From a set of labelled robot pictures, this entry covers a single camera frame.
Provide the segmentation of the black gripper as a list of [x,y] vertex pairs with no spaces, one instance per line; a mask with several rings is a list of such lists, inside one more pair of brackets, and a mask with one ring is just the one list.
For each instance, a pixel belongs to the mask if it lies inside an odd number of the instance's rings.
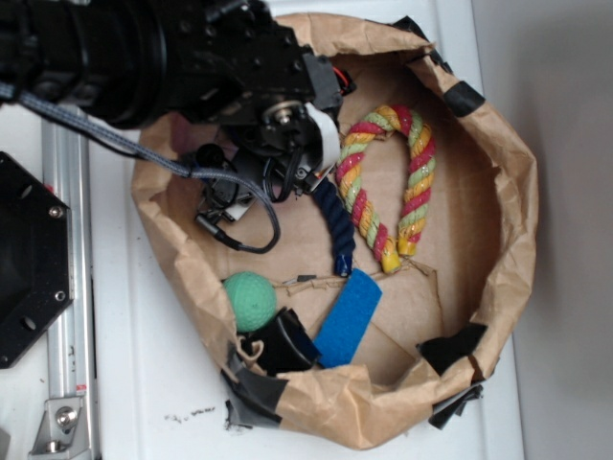
[[300,44],[263,1],[160,1],[166,70],[158,104],[230,127],[257,153],[303,150],[312,173],[339,158],[341,90],[331,62]]

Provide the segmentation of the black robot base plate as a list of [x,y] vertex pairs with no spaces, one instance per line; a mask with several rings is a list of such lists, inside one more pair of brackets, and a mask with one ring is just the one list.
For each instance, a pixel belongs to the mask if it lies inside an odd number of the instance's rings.
[[1,368],[23,357],[71,303],[69,208],[1,153]]

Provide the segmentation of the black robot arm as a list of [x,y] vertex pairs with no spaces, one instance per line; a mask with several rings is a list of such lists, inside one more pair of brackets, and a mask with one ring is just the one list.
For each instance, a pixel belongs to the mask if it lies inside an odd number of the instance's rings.
[[340,153],[332,64],[262,1],[5,1],[1,79],[118,129],[177,112],[311,171]]

